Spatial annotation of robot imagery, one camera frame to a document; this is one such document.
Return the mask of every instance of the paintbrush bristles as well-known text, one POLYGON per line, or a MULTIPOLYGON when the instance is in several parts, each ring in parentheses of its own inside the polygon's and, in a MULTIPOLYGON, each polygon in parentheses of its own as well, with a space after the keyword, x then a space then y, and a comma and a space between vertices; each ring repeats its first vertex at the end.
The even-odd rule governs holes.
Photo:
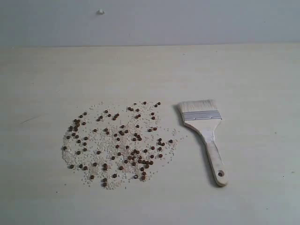
POLYGON ((181 113, 218 110, 212 99, 192 102, 181 102, 178 105, 181 113))

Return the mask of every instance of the wooden handle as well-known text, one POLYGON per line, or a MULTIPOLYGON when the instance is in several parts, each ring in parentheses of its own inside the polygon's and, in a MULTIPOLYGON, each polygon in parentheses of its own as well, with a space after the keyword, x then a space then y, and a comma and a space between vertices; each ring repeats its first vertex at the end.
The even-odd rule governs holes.
POLYGON ((224 187, 228 183, 228 176, 225 171, 219 151, 214 141, 205 142, 207 154, 210 160, 210 166, 212 169, 212 173, 214 174, 215 181, 219 186, 224 187))

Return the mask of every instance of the white wall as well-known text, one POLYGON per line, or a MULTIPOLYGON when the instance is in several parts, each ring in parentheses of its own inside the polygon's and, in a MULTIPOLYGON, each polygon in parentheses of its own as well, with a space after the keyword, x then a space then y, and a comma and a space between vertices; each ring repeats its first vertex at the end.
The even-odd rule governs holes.
POLYGON ((294 42, 299 21, 299 0, 3 0, 0 46, 294 42))

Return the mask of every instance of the light wooden tabletop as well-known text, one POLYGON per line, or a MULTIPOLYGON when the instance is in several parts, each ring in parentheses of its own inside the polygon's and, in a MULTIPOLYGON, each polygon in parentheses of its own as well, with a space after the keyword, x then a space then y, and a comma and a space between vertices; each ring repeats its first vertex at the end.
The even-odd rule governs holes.
POLYGON ((300 221, 300 44, 2 49, 0 78, 4 225, 300 221), (223 188, 174 109, 207 98, 223 117, 223 188), (101 101, 144 100, 187 135, 172 163, 127 189, 83 185, 61 158, 68 123, 101 101))

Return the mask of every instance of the hole in handle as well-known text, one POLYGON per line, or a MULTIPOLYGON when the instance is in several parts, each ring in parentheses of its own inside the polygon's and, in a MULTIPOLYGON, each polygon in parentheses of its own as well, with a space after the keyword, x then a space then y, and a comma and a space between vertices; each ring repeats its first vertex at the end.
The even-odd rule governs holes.
POLYGON ((219 170, 218 171, 218 173, 217 173, 217 175, 219 176, 219 177, 223 177, 224 176, 224 171, 222 171, 222 170, 219 170))

